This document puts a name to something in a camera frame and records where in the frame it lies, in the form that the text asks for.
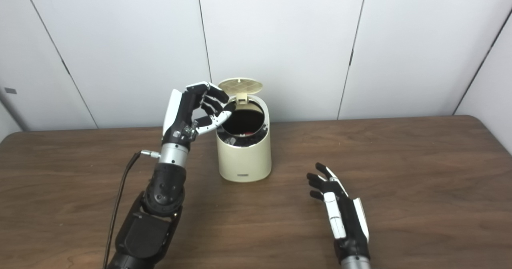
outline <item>wooden table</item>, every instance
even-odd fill
[[[122,171],[159,128],[20,132],[0,145],[0,267],[99,269]],[[338,268],[320,161],[361,197],[374,268],[512,267],[512,158],[468,116],[276,123],[271,175],[223,180],[214,134],[192,144],[184,214],[158,269]],[[119,220],[155,159],[128,176]]]

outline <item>robotic hand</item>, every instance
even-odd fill
[[[371,269],[368,250],[368,226],[359,198],[349,198],[338,177],[317,163],[316,169],[326,177],[308,173],[309,185],[320,191],[310,195],[323,201],[334,234],[334,251],[343,269]]]
[[[183,93],[172,91],[161,152],[140,152],[159,161],[146,191],[136,198],[117,234],[116,253],[107,269],[153,269],[165,256],[183,209],[190,143],[231,116],[235,105],[225,105],[228,101],[223,90],[208,82],[189,85]],[[192,112],[198,108],[208,116],[192,120]]]

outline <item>white wall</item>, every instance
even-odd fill
[[[20,131],[20,127],[0,102],[0,143],[9,134]]]
[[[214,83],[249,77],[273,121],[336,119],[362,0],[201,0]]]
[[[33,0],[96,123],[162,125],[172,89],[209,81],[198,0]]]
[[[30,0],[0,0],[0,94],[28,130],[96,128]]]
[[[30,0],[0,0],[0,100],[29,130],[95,128],[93,118],[99,127],[159,126],[173,88],[230,77],[262,81],[273,121],[452,114],[512,8],[512,0],[33,1],[73,79]]]
[[[340,119],[453,114],[512,0],[365,0]]]
[[[480,119],[512,153],[512,18],[508,19],[456,114]]]

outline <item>cable connector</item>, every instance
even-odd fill
[[[142,150],[140,153],[146,156],[150,156],[151,158],[159,159],[160,157],[160,153],[156,151]]]

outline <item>trash can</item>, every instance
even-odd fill
[[[270,174],[270,119],[265,102],[253,94],[263,85],[249,78],[226,79],[219,84],[236,109],[216,130],[219,172],[233,182],[254,182]]]

